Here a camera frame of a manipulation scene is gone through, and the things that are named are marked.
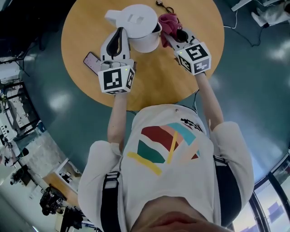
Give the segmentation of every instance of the round wooden table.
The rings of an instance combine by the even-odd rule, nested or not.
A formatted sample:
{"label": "round wooden table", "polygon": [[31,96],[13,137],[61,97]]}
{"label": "round wooden table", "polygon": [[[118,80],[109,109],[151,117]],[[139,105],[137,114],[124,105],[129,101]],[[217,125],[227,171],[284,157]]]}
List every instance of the round wooden table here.
{"label": "round wooden table", "polygon": [[[113,105],[114,97],[101,92],[98,76],[83,60],[90,51],[100,56],[101,45],[116,29],[105,20],[105,13],[133,4],[148,5],[158,16],[166,13],[155,0],[77,0],[63,27],[62,55],[70,77],[85,94],[106,106]],[[206,71],[209,78],[220,61],[224,44],[222,18],[213,0],[165,0],[164,5],[172,7],[182,25],[207,45],[212,55],[212,68]],[[173,49],[163,48],[161,42],[151,53],[132,48],[131,58],[137,62],[137,72],[127,110],[177,103],[198,89],[194,76],[174,60]]]}

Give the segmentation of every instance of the black strap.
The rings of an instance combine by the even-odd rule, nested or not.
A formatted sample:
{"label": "black strap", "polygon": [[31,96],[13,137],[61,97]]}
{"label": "black strap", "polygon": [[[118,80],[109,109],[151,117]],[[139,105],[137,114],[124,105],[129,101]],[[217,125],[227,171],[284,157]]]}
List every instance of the black strap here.
{"label": "black strap", "polygon": [[213,156],[213,158],[216,165],[222,226],[227,227],[242,209],[241,193],[237,180],[228,163],[220,157]]}
{"label": "black strap", "polygon": [[111,172],[104,180],[101,200],[101,226],[104,232],[121,232],[118,217],[119,176],[120,172]]}
{"label": "black strap", "polygon": [[9,163],[9,161],[10,161],[10,158],[8,159],[6,156],[4,156],[4,158],[5,158],[5,163],[4,163],[4,165],[6,166],[6,164],[8,164],[8,163]]}

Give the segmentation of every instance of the teal floor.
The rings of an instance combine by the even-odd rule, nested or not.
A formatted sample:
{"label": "teal floor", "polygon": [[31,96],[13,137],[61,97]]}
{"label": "teal floor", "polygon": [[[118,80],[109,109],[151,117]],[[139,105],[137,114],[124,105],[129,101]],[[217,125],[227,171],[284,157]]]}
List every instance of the teal floor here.
{"label": "teal floor", "polygon": [[[215,0],[226,25],[234,26],[230,10],[238,0]],[[237,31],[258,43],[260,27],[250,15],[256,3],[239,9]],[[32,102],[50,135],[65,155],[83,170],[90,145],[106,139],[111,108],[85,95],[68,75],[61,55],[62,25],[47,33],[43,52],[31,50],[24,82]],[[253,158],[256,181],[286,154],[290,142],[290,26],[264,29],[260,46],[250,44],[225,28],[222,59],[210,83],[221,104],[225,120],[240,125]],[[193,95],[179,104],[192,106]],[[197,107],[201,118],[199,95]],[[133,114],[127,113],[126,136]]]}

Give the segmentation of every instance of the glass door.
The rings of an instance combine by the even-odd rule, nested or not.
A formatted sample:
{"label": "glass door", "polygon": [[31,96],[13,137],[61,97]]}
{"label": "glass door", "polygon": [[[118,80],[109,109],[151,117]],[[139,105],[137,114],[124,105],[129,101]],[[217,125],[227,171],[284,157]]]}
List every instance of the glass door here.
{"label": "glass door", "polygon": [[255,189],[272,232],[290,232],[290,221],[280,197],[273,185],[267,179],[261,186]]}
{"label": "glass door", "polygon": [[281,185],[288,199],[290,199],[290,158],[289,156],[281,164],[276,171],[273,172],[273,175]]}
{"label": "glass door", "polygon": [[232,224],[235,232],[260,232],[249,203],[246,204]]}

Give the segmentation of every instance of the kettle handle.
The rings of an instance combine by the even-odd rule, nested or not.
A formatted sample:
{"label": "kettle handle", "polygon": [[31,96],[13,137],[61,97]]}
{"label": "kettle handle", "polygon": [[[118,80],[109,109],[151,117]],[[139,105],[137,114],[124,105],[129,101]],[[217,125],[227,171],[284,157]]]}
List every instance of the kettle handle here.
{"label": "kettle handle", "polygon": [[107,19],[113,26],[116,27],[116,20],[119,14],[119,10],[108,10],[105,14],[105,19]]}

